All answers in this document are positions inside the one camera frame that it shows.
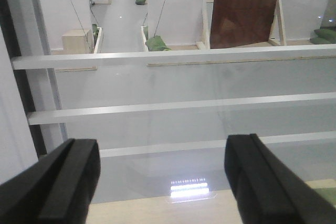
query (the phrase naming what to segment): wooden frame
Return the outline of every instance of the wooden frame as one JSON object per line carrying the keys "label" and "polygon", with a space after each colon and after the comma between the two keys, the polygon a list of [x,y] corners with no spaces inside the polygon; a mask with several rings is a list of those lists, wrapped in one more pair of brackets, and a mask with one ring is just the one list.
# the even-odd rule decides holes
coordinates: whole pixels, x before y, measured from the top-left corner
{"label": "wooden frame", "polygon": [[283,16],[283,9],[282,9],[282,0],[277,0],[276,6],[275,6],[275,13],[274,13],[274,20],[271,26],[271,31],[269,36],[274,31],[274,26],[275,23],[278,23],[278,28],[279,28],[279,39],[274,39],[269,37],[269,43],[272,44],[273,46],[286,46],[287,45],[287,37],[286,37],[286,30],[285,30],[285,20]]}

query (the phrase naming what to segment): white partition wall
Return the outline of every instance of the white partition wall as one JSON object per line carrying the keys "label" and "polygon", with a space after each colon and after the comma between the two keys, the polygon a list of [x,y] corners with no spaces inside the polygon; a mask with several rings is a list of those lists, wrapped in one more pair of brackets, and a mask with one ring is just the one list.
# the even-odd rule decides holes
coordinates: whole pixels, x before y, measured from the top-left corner
{"label": "white partition wall", "polygon": [[329,0],[282,0],[288,40],[305,40],[319,29]]}
{"label": "white partition wall", "polygon": [[92,28],[89,0],[40,0],[40,2],[51,51],[62,50],[62,35],[68,30]]}
{"label": "white partition wall", "polygon": [[202,37],[202,1],[148,0],[149,37],[154,36],[160,20],[156,35],[160,35],[166,44],[196,44]]}

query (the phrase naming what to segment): white pillar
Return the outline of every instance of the white pillar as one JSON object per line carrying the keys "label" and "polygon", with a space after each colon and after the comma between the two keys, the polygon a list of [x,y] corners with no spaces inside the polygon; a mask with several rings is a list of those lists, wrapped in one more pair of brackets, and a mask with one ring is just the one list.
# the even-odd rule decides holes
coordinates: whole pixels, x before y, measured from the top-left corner
{"label": "white pillar", "polygon": [[92,30],[89,0],[40,2],[51,51],[62,50],[62,35],[67,31],[82,28]]}
{"label": "white pillar", "polygon": [[203,0],[148,0],[149,37],[160,35],[167,45],[194,45],[202,38]]}

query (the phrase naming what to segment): metal frame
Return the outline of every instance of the metal frame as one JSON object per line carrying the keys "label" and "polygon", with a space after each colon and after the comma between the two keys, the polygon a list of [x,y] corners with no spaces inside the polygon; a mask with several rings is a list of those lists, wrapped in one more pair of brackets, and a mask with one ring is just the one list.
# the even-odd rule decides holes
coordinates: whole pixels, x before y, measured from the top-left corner
{"label": "metal frame", "polygon": [[15,57],[14,70],[112,65],[189,65],[336,58],[336,45]]}
{"label": "metal frame", "polygon": [[76,120],[92,118],[103,114],[125,114],[125,113],[137,113],[147,111],[179,110],[179,109],[202,109],[202,108],[211,108],[219,106],[314,101],[314,100],[327,100],[327,99],[336,99],[336,92],[275,95],[268,97],[248,97],[248,98],[233,98],[233,99],[205,100],[205,101],[151,103],[151,104],[109,106],[109,107],[84,108],[84,109],[67,109],[67,110],[54,110],[54,111],[38,111],[29,113],[27,117],[29,125],[37,125],[37,124],[41,125],[41,124],[73,122]]}

